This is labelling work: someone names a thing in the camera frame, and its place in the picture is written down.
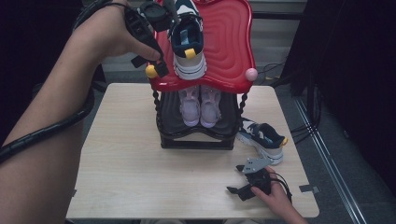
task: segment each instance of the black cable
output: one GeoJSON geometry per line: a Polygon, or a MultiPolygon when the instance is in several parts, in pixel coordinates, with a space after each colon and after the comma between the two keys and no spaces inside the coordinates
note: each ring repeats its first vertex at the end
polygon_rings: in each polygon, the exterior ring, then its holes
{"type": "Polygon", "coordinates": [[[104,3],[104,7],[108,7],[108,6],[120,6],[120,7],[130,8],[122,3],[104,3]]]}
{"type": "Polygon", "coordinates": [[[283,62],[283,63],[268,63],[267,65],[265,65],[264,68],[262,69],[262,72],[259,72],[259,74],[264,74],[264,79],[262,80],[262,82],[259,85],[261,86],[264,83],[264,81],[265,81],[265,73],[278,68],[280,65],[283,65],[284,63],[285,62],[283,62]],[[268,67],[268,66],[274,66],[274,67],[265,70],[265,68],[268,67]]]}
{"type": "MultiPolygon", "coordinates": [[[[97,0],[91,3],[89,6],[84,7],[81,13],[76,18],[75,23],[73,24],[73,31],[77,29],[85,20],[87,20],[93,13],[99,10],[102,7],[110,6],[110,5],[118,5],[118,3],[110,4],[111,0],[97,0]]],[[[83,105],[83,107],[74,115],[70,116],[67,119],[63,119],[57,123],[54,123],[48,127],[37,130],[33,133],[26,134],[25,136],[12,141],[11,143],[0,148],[0,164],[4,161],[8,160],[12,156],[24,151],[26,148],[36,144],[40,141],[48,139],[55,135],[56,133],[60,133],[62,130],[80,122],[82,119],[87,117],[94,105],[94,94],[93,89],[90,87],[88,97],[83,105]]]]}
{"type": "Polygon", "coordinates": [[[277,173],[269,173],[269,174],[277,175],[277,176],[279,176],[280,178],[282,178],[282,180],[277,179],[277,178],[271,178],[271,181],[279,182],[279,183],[283,186],[283,188],[284,188],[285,191],[286,191],[286,195],[288,196],[289,201],[292,203],[292,200],[291,200],[292,194],[291,194],[291,192],[290,192],[289,185],[288,185],[288,183],[286,182],[285,178],[283,178],[282,175],[277,174],[277,173]]]}
{"type": "Polygon", "coordinates": [[[84,103],[84,106],[74,115],[70,116],[67,119],[63,119],[55,124],[52,124],[46,128],[37,130],[33,133],[26,134],[25,136],[8,143],[7,145],[1,147],[0,149],[0,164],[4,161],[8,160],[12,156],[24,151],[26,148],[31,145],[48,139],[59,133],[60,131],[78,123],[85,117],[87,117],[94,105],[94,95],[93,90],[90,89],[88,93],[87,100],[84,103]]]}
{"type": "MultiPolygon", "coordinates": [[[[317,101],[317,109],[316,111],[318,112],[316,114],[315,119],[313,120],[313,122],[309,123],[308,125],[305,125],[304,128],[297,128],[292,130],[292,133],[297,133],[297,132],[301,132],[301,131],[308,131],[308,133],[301,139],[299,139],[298,141],[295,141],[294,144],[297,145],[299,143],[301,143],[302,141],[304,141],[309,135],[311,135],[313,132],[315,132],[318,129],[318,126],[320,124],[320,118],[321,118],[321,106],[322,106],[322,96],[320,94],[320,91],[316,90],[316,101],[317,101]]],[[[294,135],[293,138],[301,136],[302,133],[294,135]]]]}

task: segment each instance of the black controller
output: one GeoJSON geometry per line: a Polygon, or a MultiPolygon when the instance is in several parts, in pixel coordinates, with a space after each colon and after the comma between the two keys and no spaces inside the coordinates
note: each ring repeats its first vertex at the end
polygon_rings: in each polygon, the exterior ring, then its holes
{"type": "Polygon", "coordinates": [[[266,159],[247,159],[245,165],[237,165],[236,169],[247,177],[248,184],[241,189],[227,187],[232,194],[237,194],[242,201],[253,198],[255,194],[250,190],[252,186],[261,189],[264,193],[271,193],[271,177],[265,169],[271,161],[266,159]]]}
{"type": "Polygon", "coordinates": [[[156,49],[161,54],[158,61],[148,61],[141,56],[131,60],[134,67],[144,63],[151,63],[158,76],[164,77],[169,73],[163,59],[163,51],[155,40],[149,25],[156,31],[168,30],[172,22],[178,22],[175,3],[173,0],[163,1],[163,5],[156,2],[145,2],[140,8],[125,8],[125,24],[129,33],[138,41],[156,49]]]}

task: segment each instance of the metal rail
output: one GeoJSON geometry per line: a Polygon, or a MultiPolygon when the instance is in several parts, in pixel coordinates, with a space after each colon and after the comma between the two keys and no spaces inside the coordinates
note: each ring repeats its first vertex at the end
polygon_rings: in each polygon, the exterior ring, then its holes
{"type": "Polygon", "coordinates": [[[312,140],[318,150],[320,157],[323,160],[324,165],[326,166],[327,171],[332,178],[332,182],[334,183],[335,187],[338,190],[338,193],[343,200],[343,203],[346,207],[346,210],[350,214],[352,221],[357,224],[364,223],[366,224],[367,221],[364,218],[363,212],[361,211],[358,203],[355,200],[352,192],[349,190],[347,183],[344,181],[344,178],[341,176],[337,165],[335,164],[334,160],[332,159],[332,155],[330,151],[327,149],[323,139],[321,138],[319,132],[317,130],[312,130],[309,126],[310,120],[306,114],[306,107],[299,97],[297,98],[294,103],[296,104],[301,117],[304,120],[306,129],[311,133],[312,140]]]}

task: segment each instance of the white sneaker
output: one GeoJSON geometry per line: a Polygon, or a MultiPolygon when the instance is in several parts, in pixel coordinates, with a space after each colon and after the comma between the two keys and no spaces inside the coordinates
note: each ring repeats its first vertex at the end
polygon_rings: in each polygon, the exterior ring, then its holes
{"type": "Polygon", "coordinates": [[[194,80],[206,72],[202,18],[192,0],[176,0],[175,6],[180,23],[168,31],[175,72],[182,79],[194,80]]]}
{"type": "Polygon", "coordinates": [[[248,146],[256,148],[261,158],[268,158],[272,165],[283,161],[283,146],[288,143],[288,138],[279,135],[267,123],[256,123],[253,120],[242,118],[243,126],[239,128],[236,138],[248,146]]]}

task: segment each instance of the pair of sneakers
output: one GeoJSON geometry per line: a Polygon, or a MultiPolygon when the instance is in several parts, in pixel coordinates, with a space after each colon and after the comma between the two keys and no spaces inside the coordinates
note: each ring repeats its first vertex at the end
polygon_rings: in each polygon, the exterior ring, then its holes
{"type": "Polygon", "coordinates": [[[178,91],[178,96],[181,117],[187,126],[193,127],[201,121],[202,126],[212,128],[221,118],[221,91],[206,85],[191,86],[178,91]]]}
{"type": "Polygon", "coordinates": [[[288,143],[288,138],[279,135],[267,123],[256,123],[253,120],[242,118],[242,126],[236,138],[246,145],[256,148],[261,158],[269,159],[272,165],[283,161],[283,146],[288,143]]]}
{"type": "Polygon", "coordinates": [[[168,31],[175,72],[182,79],[194,80],[206,72],[203,20],[192,0],[176,0],[175,7],[179,24],[174,22],[168,31]]]}

